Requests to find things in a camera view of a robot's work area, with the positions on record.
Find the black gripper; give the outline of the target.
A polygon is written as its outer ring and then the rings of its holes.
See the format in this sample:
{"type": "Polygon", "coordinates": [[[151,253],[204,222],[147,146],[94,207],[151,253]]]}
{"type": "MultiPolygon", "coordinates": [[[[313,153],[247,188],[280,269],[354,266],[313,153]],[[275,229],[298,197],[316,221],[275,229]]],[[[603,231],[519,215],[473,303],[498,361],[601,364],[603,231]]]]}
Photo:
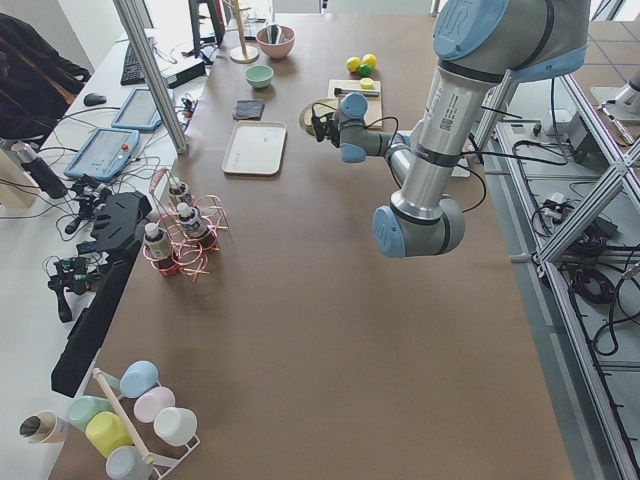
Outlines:
{"type": "Polygon", "coordinates": [[[340,146],[339,128],[333,115],[324,115],[321,118],[321,126],[323,127],[324,139],[338,148],[340,146]]]}

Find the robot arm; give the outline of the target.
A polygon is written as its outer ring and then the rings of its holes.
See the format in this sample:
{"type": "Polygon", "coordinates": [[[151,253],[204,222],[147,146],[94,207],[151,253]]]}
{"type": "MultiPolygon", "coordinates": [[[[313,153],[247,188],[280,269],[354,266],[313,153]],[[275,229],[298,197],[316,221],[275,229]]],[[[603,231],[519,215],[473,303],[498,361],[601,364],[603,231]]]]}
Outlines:
{"type": "Polygon", "coordinates": [[[317,140],[330,140],[344,162],[382,157],[399,179],[372,219],[384,255],[441,255],[460,244],[464,215],[445,190],[486,93],[506,74],[531,82],[580,68],[589,14],[587,1],[450,1],[434,29],[438,64],[425,113],[410,134],[371,131],[361,93],[312,118],[317,140]]]}
{"type": "Polygon", "coordinates": [[[587,1],[509,1],[483,45],[479,63],[491,74],[511,70],[525,80],[570,73],[584,62],[587,1]]]}

